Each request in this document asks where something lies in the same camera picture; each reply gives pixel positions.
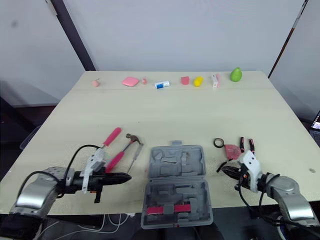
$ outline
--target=green pear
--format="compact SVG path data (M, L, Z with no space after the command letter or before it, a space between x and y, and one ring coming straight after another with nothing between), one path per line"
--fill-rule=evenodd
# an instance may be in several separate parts
M233 82L239 82L242 78L242 71L240 67L236 67L230 74L230 80Z

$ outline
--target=blue and white tube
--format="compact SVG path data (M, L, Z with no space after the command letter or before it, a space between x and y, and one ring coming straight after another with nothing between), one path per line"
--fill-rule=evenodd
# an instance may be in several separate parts
M164 87L169 87L170 82L169 81L161 81L161 82L157 82L154 86L156 89L162 89Z

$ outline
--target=toolbox lid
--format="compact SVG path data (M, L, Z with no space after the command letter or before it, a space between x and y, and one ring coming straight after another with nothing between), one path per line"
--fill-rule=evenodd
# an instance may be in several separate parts
M205 174L204 150L200 145L182 145L182 141L176 140L171 146L151 149L148 173L151 180L203 177Z

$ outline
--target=pink soap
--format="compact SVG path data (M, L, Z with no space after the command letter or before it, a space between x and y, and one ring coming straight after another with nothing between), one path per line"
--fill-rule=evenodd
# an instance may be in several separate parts
M92 86L98 87L100 85L100 82L98 82L98 79L91 81Z
M133 87L133 86L137 85L138 82L139 82L138 78L128 76L122 81L122 84L125 86L128 86L128 87Z
M183 76L183 77L181 77L181 83L183 84L183 85L188 85L189 84L189 77L188 76Z

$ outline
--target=open toolbox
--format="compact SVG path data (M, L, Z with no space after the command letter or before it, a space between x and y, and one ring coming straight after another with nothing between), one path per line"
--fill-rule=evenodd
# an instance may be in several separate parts
M141 215L143 229L210 225L213 212L200 145L151 149L149 173Z

